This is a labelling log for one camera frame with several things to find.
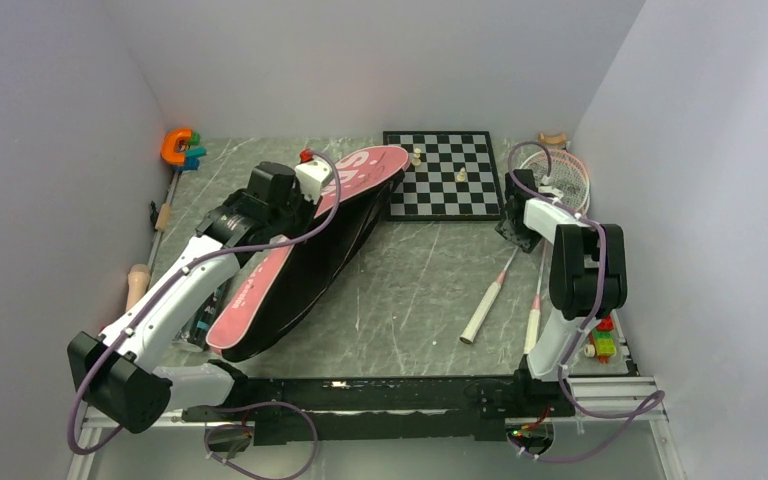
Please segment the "pink racket bag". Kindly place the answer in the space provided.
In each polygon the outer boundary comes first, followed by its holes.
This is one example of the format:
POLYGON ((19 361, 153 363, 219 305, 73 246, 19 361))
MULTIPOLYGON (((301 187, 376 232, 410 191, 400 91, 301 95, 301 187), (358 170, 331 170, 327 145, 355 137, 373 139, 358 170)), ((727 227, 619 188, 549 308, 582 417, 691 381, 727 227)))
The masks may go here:
POLYGON ((206 335, 229 362, 252 358, 299 325, 367 241, 410 164, 400 146, 357 150, 337 162, 304 243, 269 251, 206 335))

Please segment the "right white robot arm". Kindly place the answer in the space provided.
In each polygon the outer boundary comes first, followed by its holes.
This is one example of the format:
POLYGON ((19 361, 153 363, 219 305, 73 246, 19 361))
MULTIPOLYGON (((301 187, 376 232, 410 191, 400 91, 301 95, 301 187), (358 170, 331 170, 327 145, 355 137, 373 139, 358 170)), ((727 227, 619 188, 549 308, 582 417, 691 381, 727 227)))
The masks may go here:
POLYGON ((529 377, 510 391, 515 409, 534 415, 549 402, 545 383, 569 392, 569 367, 584 337, 597 320, 627 299, 624 233, 616 224, 600 225, 539 193, 529 169, 506 174, 504 210, 496 231, 525 253, 542 241, 552 247, 552 310, 535 346, 524 355, 529 377))

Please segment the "black shuttlecock tube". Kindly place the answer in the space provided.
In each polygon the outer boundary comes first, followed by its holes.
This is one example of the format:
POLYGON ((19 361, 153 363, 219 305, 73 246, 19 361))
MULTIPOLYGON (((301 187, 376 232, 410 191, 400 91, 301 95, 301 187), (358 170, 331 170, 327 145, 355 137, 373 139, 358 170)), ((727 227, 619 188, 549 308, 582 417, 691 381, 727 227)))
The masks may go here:
POLYGON ((207 333, 221 313, 230 284, 230 280, 225 281, 204 300, 175 336, 174 346, 187 352, 205 352, 208 349, 207 333))

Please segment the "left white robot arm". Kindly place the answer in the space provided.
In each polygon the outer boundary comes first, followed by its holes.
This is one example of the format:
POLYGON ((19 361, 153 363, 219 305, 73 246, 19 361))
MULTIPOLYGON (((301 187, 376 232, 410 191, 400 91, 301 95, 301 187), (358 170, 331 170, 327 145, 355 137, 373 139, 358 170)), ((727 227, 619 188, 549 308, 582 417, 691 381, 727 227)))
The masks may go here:
POLYGON ((102 333, 77 334, 67 347, 77 401, 131 433, 169 410, 208 406, 232 420, 247 406, 243 376, 230 367, 164 367, 166 348, 208 296, 252 256, 314 235, 310 225, 337 171, 321 158, 294 167, 262 162, 246 187, 210 210, 184 251, 147 293, 102 333))

